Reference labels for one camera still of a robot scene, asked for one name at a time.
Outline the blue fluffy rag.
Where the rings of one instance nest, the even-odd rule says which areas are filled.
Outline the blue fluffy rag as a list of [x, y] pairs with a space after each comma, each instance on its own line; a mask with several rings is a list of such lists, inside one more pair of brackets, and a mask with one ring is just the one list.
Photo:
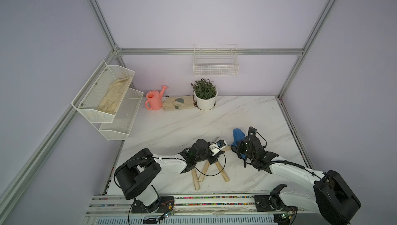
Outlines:
[[239, 128], [236, 128], [233, 130], [233, 138], [234, 138], [234, 142], [231, 144], [231, 150], [234, 153], [237, 153], [237, 142], [244, 140], [245, 133]]

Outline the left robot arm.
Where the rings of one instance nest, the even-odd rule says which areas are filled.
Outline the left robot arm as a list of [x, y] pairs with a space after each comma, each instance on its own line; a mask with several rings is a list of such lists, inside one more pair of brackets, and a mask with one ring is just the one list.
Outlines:
[[224, 140], [207, 142], [198, 139], [191, 147], [173, 156], [153, 154], [144, 148], [121, 164], [114, 172], [114, 181], [127, 200], [135, 200], [151, 213], [161, 204], [161, 198], [152, 185], [160, 173], [187, 173], [197, 163], [214, 164], [227, 147]]

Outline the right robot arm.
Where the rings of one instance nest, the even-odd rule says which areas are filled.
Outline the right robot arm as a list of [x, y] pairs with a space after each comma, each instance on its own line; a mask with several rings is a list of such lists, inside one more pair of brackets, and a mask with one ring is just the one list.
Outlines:
[[334, 170], [316, 171], [288, 161], [265, 150], [254, 134], [233, 143], [231, 149], [245, 166], [251, 165], [257, 171], [284, 177], [303, 188], [297, 192], [287, 184], [279, 184], [270, 192], [268, 199], [258, 201], [258, 205], [273, 211], [302, 208], [322, 215], [331, 225], [348, 225], [361, 208], [356, 195]]

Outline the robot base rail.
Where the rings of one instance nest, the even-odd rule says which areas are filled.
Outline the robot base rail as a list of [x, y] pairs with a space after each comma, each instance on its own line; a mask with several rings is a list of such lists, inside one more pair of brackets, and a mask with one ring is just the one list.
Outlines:
[[253, 194], [170, 195], [154, 213], [124, 196], [95, 196], [84, 225], [293, 225], [300, 208], [261, 211]]

